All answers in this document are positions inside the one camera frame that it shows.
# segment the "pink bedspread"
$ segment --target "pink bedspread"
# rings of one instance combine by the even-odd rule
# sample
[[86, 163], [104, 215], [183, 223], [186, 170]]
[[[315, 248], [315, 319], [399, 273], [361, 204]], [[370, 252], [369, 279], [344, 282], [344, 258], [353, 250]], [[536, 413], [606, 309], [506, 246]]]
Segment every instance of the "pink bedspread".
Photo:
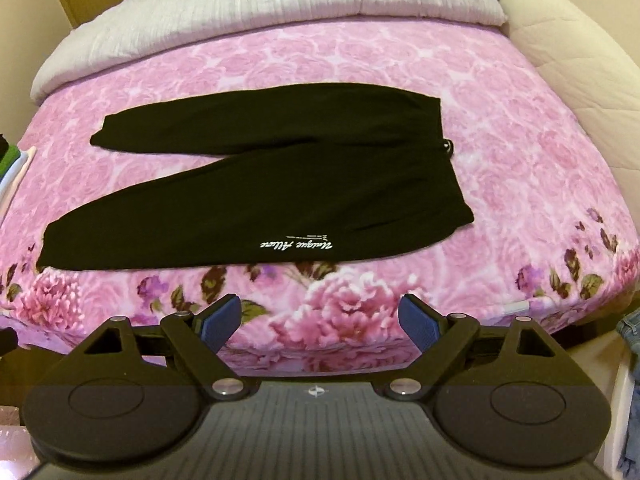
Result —
[[[115, 190], [211, 160], [90, 146], [105, 115], [197, 94], [320, 81], [440, 97], [475, 223], [416, 253], [356, 264], [36, 272], [49, 222]], [[624, 301], [638, 279], [638, 236], [605, 161], [571, 111], [492, 28], [350, 18], [185, 46], [57, 91], [20, 142], [22, 149], [32, 145], [38, 153], [0, 227], [0, 306], [22, 343], [58, 351], [109, 316], [151, 324], [232, 292], [244, 300], [245, 323], [220, 356], [241, 374], [401, 367], [417, 355], [396, 315], [407, 292], [443, 314], [462, 311], [490, 324], [529, 314], [553, 332], [608, 301]], [[215, 197], [211, 189], [202, 200]]]

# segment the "cream quilted cushion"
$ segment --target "cream quilted cushion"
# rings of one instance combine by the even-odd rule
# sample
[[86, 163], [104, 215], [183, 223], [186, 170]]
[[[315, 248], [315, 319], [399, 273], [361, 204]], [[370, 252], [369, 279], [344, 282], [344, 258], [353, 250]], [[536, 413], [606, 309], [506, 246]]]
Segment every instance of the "cream quilted cushion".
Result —
[[569, 0], [500, 0], [503, 32], [575, 113], [640, 231], [640, 67]]

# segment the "green cloth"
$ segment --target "green cloth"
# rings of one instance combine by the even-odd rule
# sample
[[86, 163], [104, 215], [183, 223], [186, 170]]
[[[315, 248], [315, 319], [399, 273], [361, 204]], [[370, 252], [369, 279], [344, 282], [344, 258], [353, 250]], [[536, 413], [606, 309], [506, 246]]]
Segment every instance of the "green cloth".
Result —
[[4, 177], [4, 174], [9, 171], [9, 168], [13, 163], [20, 158], [20, 150], [17, 146], [9, 146], [6, 150], [4, 157], [0, 159], [0, 180]]

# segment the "silver bolt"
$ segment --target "silver bolt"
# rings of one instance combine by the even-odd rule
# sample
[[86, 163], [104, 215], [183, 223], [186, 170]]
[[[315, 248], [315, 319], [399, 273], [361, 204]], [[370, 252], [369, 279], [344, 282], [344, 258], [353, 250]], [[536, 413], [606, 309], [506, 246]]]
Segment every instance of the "silver bolt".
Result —
[[240, 379], [229, 377], [218, 379], [212, 385], [213, 391], [220, 395], [239, 394], [244, 389], [244, 383]]
[[402, 378], [391, 381], [389, 388], [395, 394], [413, 395], [420, 391], [422, 385], [414, 379]]

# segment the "black pants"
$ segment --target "black pants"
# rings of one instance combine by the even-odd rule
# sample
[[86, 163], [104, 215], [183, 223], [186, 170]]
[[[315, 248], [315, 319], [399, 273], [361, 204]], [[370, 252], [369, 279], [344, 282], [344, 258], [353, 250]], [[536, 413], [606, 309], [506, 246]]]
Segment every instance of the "black pants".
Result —
[[302, 84], [156, 103], [107, 116], [91, 143], [233, 156], [69, 212], [47, 227], [40, 267], [367, 260], [474, 219], [440, 101], [395, 88]]

